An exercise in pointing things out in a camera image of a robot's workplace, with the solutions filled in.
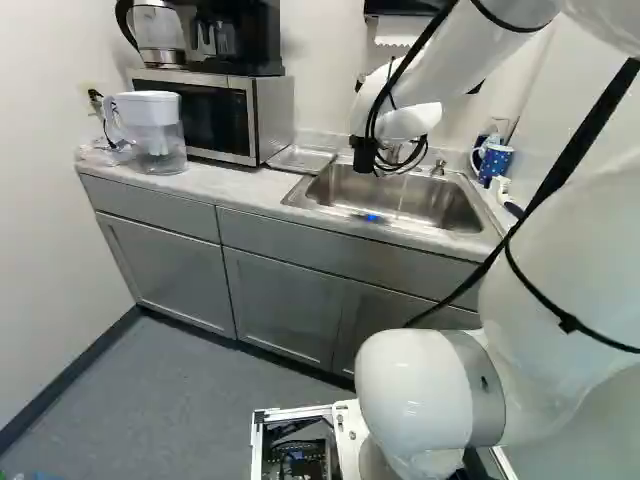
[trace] cabinet door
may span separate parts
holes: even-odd
[[[224,247],[238,338],[331,369],[343,280]]]
[[[375,333],[401,328],[413,316],[428,310],[434,302],[359,282],[350,282],[336,341],[333,371],[353,376],[358,349]],[[420,328],[473,330],[480,328],[477,313],[447,307],[418,324]]]
[[[102,213],[96,216],[138,303],[236,337],[219,246]]]

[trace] microwave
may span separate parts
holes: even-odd
[[[293,143],[292,77],[128,70],[135,90],[179,93],[187,155],[258,167]]]

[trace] mug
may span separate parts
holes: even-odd
[[[473,173],[476,174],[476,177],[480,174],[482,161],[487,154],[487,145],[490,143],[502,145],[502,137],[500,137],[500,134],[492,133],[491,135],[480,135],[476,139],[476,143],[471,150],[471,154],[469,155],[469,164],[471,165]]]
[[[513,160],[514,152],[513,147],[506,145],[497,145],[495,143],[487,145],[487,153],[478,172],[478,182],[485,188],[489,188],[493,177],[507,173]]]

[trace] stainless steel tray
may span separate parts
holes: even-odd
[[[320,150],[291,145],[267,160],[267,165],[285,172],[317,175],[338,156],[335,150]]]

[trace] electric kettle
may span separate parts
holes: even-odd
[[[180,68],[186,63],[180,17],[164,0],[117,0],[116,20],[122,34],[148,67]]]

